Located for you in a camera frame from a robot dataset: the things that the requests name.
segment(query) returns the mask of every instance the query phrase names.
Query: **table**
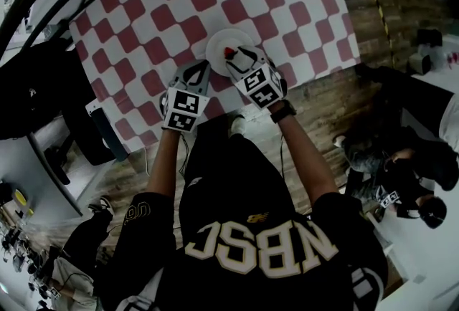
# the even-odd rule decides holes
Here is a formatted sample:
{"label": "table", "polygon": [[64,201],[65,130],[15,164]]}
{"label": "table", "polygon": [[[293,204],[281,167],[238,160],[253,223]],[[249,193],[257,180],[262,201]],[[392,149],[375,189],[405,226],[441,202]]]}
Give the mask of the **table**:
{"label": "table", "polygon": [[[236,28],[264,49],[289,88],[359,62],[344,0],[97,0],[71,23],[86,75],[125,149],[161,136],[159,98],[178,67]],[[249,103],[212,72],[201,122]]]}
{"label": "table", "polygon": [[35,153],[40,151],[36,142],[27,137],[0,140],[0,149],[4,153],[0,157],[1,179],[10,183],[13,190],[19,188],[34,210],[28,224],[56,224],[81,216],[70,196],[64,194],[65,187],[57,186],[44,169]]}

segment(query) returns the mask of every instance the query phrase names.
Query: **leg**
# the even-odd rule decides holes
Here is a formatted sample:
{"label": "leg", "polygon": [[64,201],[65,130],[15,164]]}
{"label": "leg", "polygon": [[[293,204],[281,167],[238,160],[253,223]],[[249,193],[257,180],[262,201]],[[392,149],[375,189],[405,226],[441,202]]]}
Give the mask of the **leg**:
{"label": "leg", "polygon": [[345,138],[341,143],[344,154],[352,170],[362,173],[376,174],[384,163],[384,157],[372,140],[355,143]]}
{"label": "leg", "polygon": [[364,174],[354,171],[351,168],[347,178],[346,191],[344,195],[353,196],[363,203],[374,200],[377,186],[374,184],[374,177],[363,181]]}
{"label": "leg", "polygon": [[258,214],[291,217],[295,212],[282,176],[255,144],[240,133],[229,140],[222,139],[213,152],[214,155],[203,157],[212,169],[203,175],[195,174],[195,178],[202,179],[186,186],[181,197],[179,215],[184,245],[203,226],[216,220],[239,219],[244,223]]}
{"label": "leg", "polygon": [[100,244],[107,238],[107,227],[113,215],[108,210],[94,213],[70,235],[64,246],[65,257],[78,269],[92,276]]}
{"label": "leg", "polygon": [[438,136],[440,122],[453,94],[388,67],[358,65],[356,72],[383,84],[385,92]]}
{"label": "leg", "polygon": [[185,170],[185,187],[195,178],[203,177],[215,166],[221,147],[228,141],[227,116],[222,115],[198,126],[198,136]]}

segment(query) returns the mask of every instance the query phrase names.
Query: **checkered tablecloth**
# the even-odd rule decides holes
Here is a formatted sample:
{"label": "checkered tablecloth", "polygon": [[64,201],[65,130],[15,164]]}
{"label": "checkered tablecloth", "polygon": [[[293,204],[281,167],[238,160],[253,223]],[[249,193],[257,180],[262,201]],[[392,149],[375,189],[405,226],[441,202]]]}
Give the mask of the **checkered tablecloth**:
{"label": "checkered tablecloth", "polygon": [[[71,23],[86,75],[127,151],[161,135],[159,97],[177,67],[236,28],[271,57],[289,87],[359,62],[344,0],[97,0]],[[249,103],[212,72],[202,121]]]}

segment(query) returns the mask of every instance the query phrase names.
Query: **black shoe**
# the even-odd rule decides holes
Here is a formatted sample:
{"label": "black shoe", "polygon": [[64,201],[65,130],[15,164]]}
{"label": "black shoe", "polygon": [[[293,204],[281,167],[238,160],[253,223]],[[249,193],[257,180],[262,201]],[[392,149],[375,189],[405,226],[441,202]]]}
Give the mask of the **black shoe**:
{"label": "black shoe", "polygon": [[373,80],[374,79],[374,69],[367,66],[363,62],[355,66],[356,74],[362,78]]}

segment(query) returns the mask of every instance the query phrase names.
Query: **yellow object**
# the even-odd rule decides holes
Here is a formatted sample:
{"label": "yellow object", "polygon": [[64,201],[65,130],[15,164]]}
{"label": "yellow object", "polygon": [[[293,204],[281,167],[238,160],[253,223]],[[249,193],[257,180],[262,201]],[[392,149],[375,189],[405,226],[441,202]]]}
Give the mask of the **yellow object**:
{"label": "yellow object", "polygon": [[382,21],[382,24],[384,26],[384,30],[386,32],[387,41],[389,42],[390,58],[391,58],[391,61],[392,61],[392,67],[395,68],[394,44],[393,44],[392,39],[390,37],[389,27],[387,26],[386,18],[384,17],[384,13],[382,11],[381,3],[379,3],[379,0],[374,0],[374,2],[376,3],[376,6],[378,7],[379,16],[381,17],[381,21]]}
{"label": "yellow object", "polygon": [[19,201],[19,203],[21,203],[24,206],[27,204],[27,200],[25,199],[24,195],[22,195],[21,191],[16,189],[16,191],[14,192],[14,195],[16,196],[16,199]]}

